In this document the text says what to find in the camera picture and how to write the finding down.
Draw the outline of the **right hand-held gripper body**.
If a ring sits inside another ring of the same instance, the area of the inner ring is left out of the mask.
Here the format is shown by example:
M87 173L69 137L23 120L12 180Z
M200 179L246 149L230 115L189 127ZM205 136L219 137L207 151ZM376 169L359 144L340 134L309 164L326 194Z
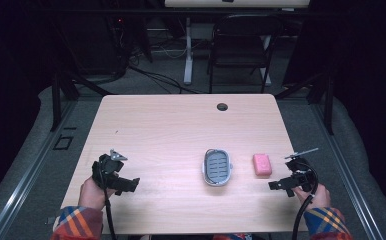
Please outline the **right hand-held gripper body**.
M286 166L292 172L288 180L288 189L300 187L305 192L312 192L318 185L316 170L303 157L304 154L314 151L317 151L317 148L295 152L286 157Z

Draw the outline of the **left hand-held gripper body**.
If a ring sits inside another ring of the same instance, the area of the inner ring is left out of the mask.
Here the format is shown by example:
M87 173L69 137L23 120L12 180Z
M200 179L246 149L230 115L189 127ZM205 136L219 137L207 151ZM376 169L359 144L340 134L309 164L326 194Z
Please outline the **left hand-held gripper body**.
M126 191L128 183L118 175L125 160L125 156L111 149L110 154L101 155L99 160L93 163L92 179L101 189Z

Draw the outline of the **pink soap bar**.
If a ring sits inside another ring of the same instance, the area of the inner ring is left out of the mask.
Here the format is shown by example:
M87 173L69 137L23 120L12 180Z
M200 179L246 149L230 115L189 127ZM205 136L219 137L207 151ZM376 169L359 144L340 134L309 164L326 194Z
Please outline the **pink soap bar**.
M267 154L254 154L252 161L257 176L270 176L272 174L272 166Z

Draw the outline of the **grey soap dish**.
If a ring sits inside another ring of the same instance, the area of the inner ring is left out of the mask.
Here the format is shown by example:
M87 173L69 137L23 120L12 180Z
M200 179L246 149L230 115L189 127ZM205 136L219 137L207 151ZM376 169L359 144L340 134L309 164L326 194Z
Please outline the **grey soap dish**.
M232 163L229 154L221 149L208 149L202 164L202 174L210 186L224 186L232 174Z

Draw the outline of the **person's right hand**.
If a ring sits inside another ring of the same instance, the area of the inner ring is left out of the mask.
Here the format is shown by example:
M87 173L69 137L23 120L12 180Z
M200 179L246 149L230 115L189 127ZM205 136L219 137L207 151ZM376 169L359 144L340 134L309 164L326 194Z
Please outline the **person's right hand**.
M300 187L293 188L293 192L296 194L301 204L303 204L306 198L310 196L309 192L303 191ZM313 199L308 204L306 209L310 210L313 208L327 208L330 206L331 206L330 192L323 184L319 184Z

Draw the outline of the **person's left hand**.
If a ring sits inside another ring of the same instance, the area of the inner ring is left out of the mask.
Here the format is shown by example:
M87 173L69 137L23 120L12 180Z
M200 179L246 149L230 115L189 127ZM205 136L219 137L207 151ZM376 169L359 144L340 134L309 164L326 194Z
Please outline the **person's left hand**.
M80 187L78 205L95 210L102 210L105 207L106 198L112 196L114 193L114 189L103 191L96 185L94 180L89 177Z

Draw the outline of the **person's plaid clothing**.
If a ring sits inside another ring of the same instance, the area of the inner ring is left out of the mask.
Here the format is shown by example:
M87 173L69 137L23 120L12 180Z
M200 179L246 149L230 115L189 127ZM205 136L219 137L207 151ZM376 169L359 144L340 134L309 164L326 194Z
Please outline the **person's plaid clothing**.
M253 240L253 236L247 233L215 234L212 240Z

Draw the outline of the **black metal stand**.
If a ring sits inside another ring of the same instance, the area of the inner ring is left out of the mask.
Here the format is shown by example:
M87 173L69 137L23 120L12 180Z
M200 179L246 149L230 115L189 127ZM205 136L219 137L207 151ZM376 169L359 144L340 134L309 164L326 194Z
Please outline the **black metal stand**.
M69 71L60 71L56 73L53 77L51 85L53 108L53 122L50 129L51 132L57 129L62 120L61 94L64 94L64 96L70 101L77 101L80 97L80 93L75 87L76 83L84 85L101 96L111 95L111 92L97 86L80 74Z
M334 79L330 73L319 73L302 82L296 83L287 90L275 95L276 99L284 99L305 86L311 86L307 101L309 104L319 103L324 97L323 125L330 135L333 135L332 116L334 102Z

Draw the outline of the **black folding chair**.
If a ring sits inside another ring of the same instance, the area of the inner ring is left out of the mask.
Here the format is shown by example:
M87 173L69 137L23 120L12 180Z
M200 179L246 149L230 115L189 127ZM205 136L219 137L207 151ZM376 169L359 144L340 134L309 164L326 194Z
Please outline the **black folding chair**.
M283 22L273 15L232 14L218 20L212 30L207 66L209 92L213 92L215 68L249 68L251 73L264 68L261 92L269 75L276 39Z

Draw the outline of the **grey metal floor rail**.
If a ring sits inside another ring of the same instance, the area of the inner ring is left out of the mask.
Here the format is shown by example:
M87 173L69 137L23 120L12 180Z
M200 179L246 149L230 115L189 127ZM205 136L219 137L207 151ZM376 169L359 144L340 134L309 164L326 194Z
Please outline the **grey metal floor rail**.
M355 212L361 222L361 225L369 240L386 240L375 221L368 202L364 198L354 176L346 161L346 158L338 144L335 135L331 135L326 129L323 121L323 112L319 106L310 106L313 115L316 117L319 127L321 128L323 135L328 142L330 149L334 155L334 163L337 171L342 179L343 186L345 187L349 199L355 209Z
M51 131L52 106L47 103L41 105L33 127L0 183L0 240L7 235L32 191L44 169L46 156L59 139L59 134L64 130L64 125L71 118L76 106L76 102L65 103L61 122Z

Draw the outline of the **black rectangular floor frame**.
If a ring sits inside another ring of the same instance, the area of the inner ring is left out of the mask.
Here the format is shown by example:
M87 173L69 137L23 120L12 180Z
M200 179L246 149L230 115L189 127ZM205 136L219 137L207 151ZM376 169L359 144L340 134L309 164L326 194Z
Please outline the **black rectangular floor frame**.
M68 150L72 144L72 141L73 141L72 136L60 135L58 137L57 141L55 142L53 149L54 150Z

